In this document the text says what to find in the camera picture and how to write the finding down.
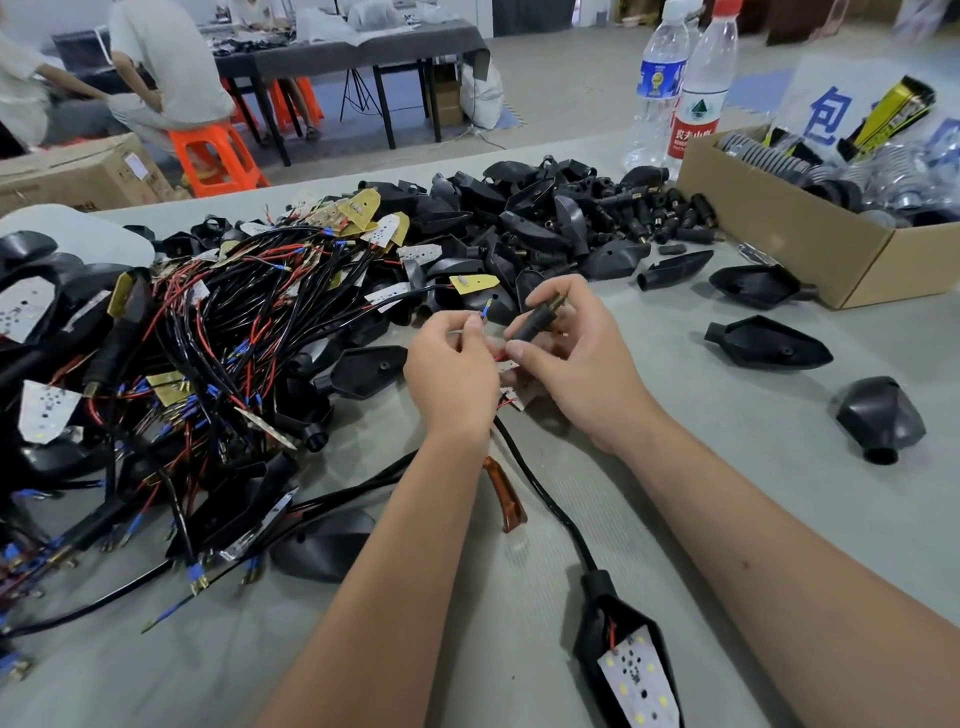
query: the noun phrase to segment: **plastic bottle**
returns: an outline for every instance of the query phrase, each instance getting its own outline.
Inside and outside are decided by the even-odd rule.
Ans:
[[[623,158],[627,170],[642,164],[663,165],[670,119],[680,97],[689,55],[689,36],[684,25],[687,2],[666,0],[662,22],[643,51],[630,149]]]
[[[684,74],[683,92],[673,119],[666,166],[677,179],[686,142],[714,133],[727,91],[736,75],[736,16],[743,0],[717,0],[713,19],[697,43]]]
[[[690,34],[690,57],[693,57],[693,49],[697,47],[700,41],[700,15],[703,13],[704,0],[689,0],[686,5],[686,31]]]

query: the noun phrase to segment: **gray table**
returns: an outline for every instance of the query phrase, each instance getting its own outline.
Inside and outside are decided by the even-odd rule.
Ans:
[[[617,175],[622,140],[592,137],[377,173],[428,184],[435,172],[479,176],[492,162],[578,158]],[[159,235],[212,212],[235,220],[281,210],[356,185],[351,175],[228,197],[117,210],[103,217]],[[706,285],[713,270],[742,263],[721,246],[692,284],[640,293],[626,280],[594,289],[620,324],[653,394],[685,426],[770,497],[851,556],[953,622],[960,622],[960,297],[938,296],[830,312],[785,306],[773,318],[823,340],[836,360],[813,372],[772,374],[732,366],[703,341],[712,321],[750,315]],[[387,342],[408,340],[393,329]],[[828,415],[828,401],[864,376],[892,375],[929,434],[881,468],[865,463]],[[367,402],[339,403],[327,449],[306,461],[304,497],[360,482],[422,437],[402,385]],[[703,579],[622,466],[559,423],[548,406],[503,418],[544,485],[581,525],[602,568],[628,602],[663,628],[690,728],[790,726],[793,720]],[[450,728],[601,726],[588,707],[570,647],[579,619],[580,565],[495,441],[530,521],[509,535],[482,483],[457,574],[428,725]],[[69,522],[59,504],[42,521]],[[372,512],[378,513],[377,506]],[[122,551],[89,553],[56,575],[36,615],[52,616],[126,583],[160,560],[166,519]],[[0,687],[0,724],[16,728],[213,728],[252,722],[300,650],[335,588],[268,571],[241,589],[218,584],[141,637],[140,627],[186,591],[183,573],[102,613],[18,641],[37,657],[21,684]]]
[[[393,124],[381,78],[381,72],[384,70],[382,66],[401,64],[402,70],[418,69],[421,73],[421,83],[426,83],[427,98],[424,98],[424,105],[426,106],[429,101],[434,136],[439,142],[441,140],[440,115],[437,109],[433,60],[441,56],[463,56],[471,64],[476,63],[481,66],[484,70],[478,77],[486,78],[485,69],[490,60],[490,52],[487,50],[486,42],[480,36],[480,31],[465,20],[451,20],[439,25],[421,25],[407,33],[372,38],[359,46],[344,42],[293,43],[283,48],[251,54],[233,54],[218,59],[217,65],[220,75],[228,79],[230,91],[236,98],[240,97],[240,91],[246,89],[238,89],[235,79],[237,77],[251,79],[250,90],[256,94],[260,110],[274,139],[277,140],[280,157],[286,166],[290,166],[290,158],[283,139],[276,129],[270,104],[265,103],[266,85],[276,79],[320,76],[324,73],[371,66],[387,142],[391,149],[396,149]],[[245,115],[249,116],[246,108],[242,107],[242,109]],[[292,109],[291,118],[296,118]]]

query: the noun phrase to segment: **plastic bag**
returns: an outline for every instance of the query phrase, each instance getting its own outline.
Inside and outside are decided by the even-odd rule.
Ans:
[[[503,112],[503,81],[493,63],[487,80],[473,78],[473,67],[464,64],[460,80],[460,106],[480,129],[493,129]]]
[[[331,15],[316,8],[304,8],[297,14],[297,40],[311,43],[342,40],[355,45],[359,34],[340,15]]]
[[[392,0],[363,0],[357,3],[350,8],[347,23],[358,31],[387,31],[406,26],[403,15],[394,7]]]
[[[460,20],[462,16],[447,8],[441,8],[439,5],[430,3],[417,3],[417,9],[413,13],[414,18],[427,25],[439,25],[451,20]]]

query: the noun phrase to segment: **workbench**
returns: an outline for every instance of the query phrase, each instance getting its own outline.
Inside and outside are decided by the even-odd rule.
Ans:
[[[336,71],[349,71],[353,68],[373,69],[376,84],[379,112],[383,116],[383,127],[387,143],[396,149],[394,127],[388,108],[387,95],[383,86],[383,74],[398,70],[417,70],[420,72],[420,85],[423,93],[424,114],[429,109],[433,119],[434,138],[441,141],[440,114],[437,108],[437,89],[434,77],[434,59],[445,56],[464,58],[478,68],[477,78],[486,79],[490,65],[490,51],[480,36],[480,31],[465,20],[450,20],[438,24],[422,24],[406,33],[371,38],[354,46],[345,42],[309,43],[293,42],[279,48],[254,51],[251,53],[232,53],[217,56],[217,71],[224,80],[230,95],[238,102],[244,119],[257,142],[259,132],[243,97],[252,93],[260,109],[260,115],[267,123],[280,159],[290,166],[290,155],[286,142],[276,125],[276,115],[270,101],[270,85],[285,78],[300,76],[322,76]],[[87,84],[106,93],[129,93],[130,89],[111,66],[79,73],[79,78]],[[155,86],[153,79],[145,79],[148,85]],[[239,85],[238,80],[249,80]],[[299,132],[299,122],[288,101],[288,111],[295,120]]]
[[[146,225],[165,236],[188,229],[206,213],[250,220],[262,217],[267,207],[280,213],[300,196],[317,199],[353,190],[363,179],[429,186],[438,171],[451,175],[463,170],[479,177],[494,161],[536,164],[546,154],[577,158],[618,179],[618,141],[598,136],[116,210],[103,217]],[[726,324],[753,315],[722,300],[707,284],[717,268],[743,263],[731,246],[720,244],[692,282],[647,293],[630,279],[593,288],[620,324],[650,391],[674,417],[801,521],[960,622],[960,297],[947,294],[840,312],[817,303],[783,306],[772,317],[821,339],[835,361],[811,372],[748,371],[703,340],[710,322]],[[411,335],[411,329],[393,328],[378,343],[405,343]],[[830,399],[843,387],[876,375],[900,383],[928,429],[889,468],[866,463],[828,412]],[[301,497],[359,483],[422,439],[420,418],[402,384],[368,401],[338,400],[336,408],[329,445],[303,458]],[[501,416],[544,486],[580,524],[620,595],[660,624],[686,725],[794,725],[703,578],[626,469],[565,424],[547,400],[526,413],[504,408]],[[482,476],[427,724],[599,727],[570,657],[583,602],[577,554],[495,438],[491,452],[513,480],[530,520],[505,535],[496,497]],[[56,531],[92,507],[98,496],[70,495],[57,503],[37,503],[32,510]],[[379,503],[374,500],[370,507],[375,516]],[[70,512],[70,507],[77,510]],[[34,602],[29,616],[51,617],[86,604],[158,564],[168,523],[166,514],[157,513],[152,527],[126,548],[109,555],[90,551],[78,569],[53,575],[44,585],[47,596]],[[0,685],[0,723],[16,728],[252,723],[336,587],[271,569],[261,582],[241,587],[240,576],[227,577],[142,637],[140,629],[148,620],[186,594],[182,571],[98,614],[18,640],[36,667],[23,683]]]

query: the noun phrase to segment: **orange plastic stool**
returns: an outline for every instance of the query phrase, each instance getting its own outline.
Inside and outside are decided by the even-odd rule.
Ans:
[[[270,103],[274,106],[274,118],[276,127],[281,133],[293,128],[294,122],[290,118],[290,111],[287,109],[287,100],[283,98],[283,91],[280,90],[280,81],[274,81],[270,86]]]
[[[311,127],[316,127],[320,124],[320,120],[324,118],[324,110],[321,109],[320,104],[317,103],[317,95],[313,92],[310,79],[305,76],[300,76],[296,79],[295,83],[303,95],[303,101],[306,102],[306,110],[310,114],[308,123]],[[280,81],[274,81],[273,85],[270,86],[270,103],[274,105],[276,127],[280,129],[281,132],[286,132],[288,129],[293,128],[294,123],[290,118],[290,110],[287,109],[287,100],[283,97],[283,92],[280,90]]]
[[[315,127],[324,118],[324,110],[317,103],[317,94],[313,92],[313,85],[306,76],[300,76],[297,79],[297,87],[303,94],[303,100],[306,101],[306,110],[310,112],[310,124]]]
[[[229,122],[220,124],[210,124],[199,129],[192,129],[189,132],[170,132],[170,139],[173,141],[174,150],[186,173],[186,178],[190,181],[193,193],[197,197],[213,197],[215,195],[227,195],[230,192],[242,192],[257,187],[269,187],[260,168],[256,166],[253,157],[250,156],[250,150],[243,143],[240,134],[233,128]],[[207,145],[213,147],[217,159],[210,154]],[[201,180],[197,170],[187,154],[190,148],[210,166],[219,166],[224,172],[207,180]]]

